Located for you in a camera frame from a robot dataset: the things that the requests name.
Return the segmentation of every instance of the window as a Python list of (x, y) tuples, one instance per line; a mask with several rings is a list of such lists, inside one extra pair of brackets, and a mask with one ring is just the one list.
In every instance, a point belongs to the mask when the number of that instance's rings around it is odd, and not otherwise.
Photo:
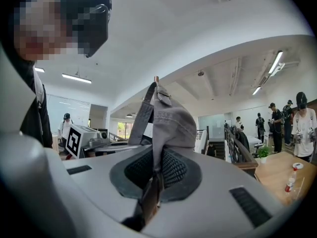
[(132, 122), (118, 122), (117, 135), (119, 137), (128, 139), (130, 137), (132, 127)]

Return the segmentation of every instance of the white flower pot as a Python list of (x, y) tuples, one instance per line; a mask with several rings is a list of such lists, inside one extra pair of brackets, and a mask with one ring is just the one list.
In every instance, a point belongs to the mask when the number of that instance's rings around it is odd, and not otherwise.
[(260, 158), (262, 164), (266, 163), (266, 158), (267, 158), (267, 157)]

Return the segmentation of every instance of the fluorescent light tube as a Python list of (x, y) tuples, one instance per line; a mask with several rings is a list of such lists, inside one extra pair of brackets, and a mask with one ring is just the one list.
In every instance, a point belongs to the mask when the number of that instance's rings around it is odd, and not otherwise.
[(64, 74), (64, 73), (62, 74), (62, 76), (65, 77), (65, 78), (74, 79), (74, 80), (77, 80), (77, 81), (81, 81), (81, 82), (85, 82), (85, 83), (91, 84), (91, 80), (84, 79), (84, 78), (81, 78), (81, 77), (75, 77), (75, 76), (67, 75), (67, 74)]
[(34, 70), (36, 70), (36, 71), (38, 71), (38, 72), (45, 72), (45, 70), (42, 69), (42, 68), (36, 68), (36, 67), (34, 67)]
[(261, 87), (259, 86), (252, 95), (255, 95), (259, 90), (261, 89)]
[(277, 66), (277, 63), (278, 63), (278, 61), (280, 60), (282, 54), (283, 54), (282, 51), (279, 51), (279, 52), (277, 53), (276, 58), (275, 58), (275, 60), (274, 60), (274, 63), (273, 63), (273, 65), (272, 65), (271, 69), (270, 69), (269, 72), (268, 72), (269, 74), (272, 74), (272, 73), (273, 73), (273, 71), (274, 71), (275, 67)]

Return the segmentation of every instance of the red and white object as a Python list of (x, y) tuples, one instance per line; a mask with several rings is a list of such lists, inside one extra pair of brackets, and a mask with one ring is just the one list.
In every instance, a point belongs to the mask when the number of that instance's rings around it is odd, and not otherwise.
[(296, 171), (297, 171), (297, 167), (294, 168), (294, 171), (291, 175), (291, 177), (288, 179), (285, 191), (286, 192), (290, 192), (295, 184), (296, 181)]

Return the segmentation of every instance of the potted plant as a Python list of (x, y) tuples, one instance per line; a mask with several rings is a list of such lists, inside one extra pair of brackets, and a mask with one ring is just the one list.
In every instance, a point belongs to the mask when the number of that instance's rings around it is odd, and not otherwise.
[(264, 164), (266, 162), (266, 158), (268, 156), (268, 151), (269, 151), (269, 148), (267, 146), (264, 146), (258, 150), (258, 156), (259, 156), (262, 164)]

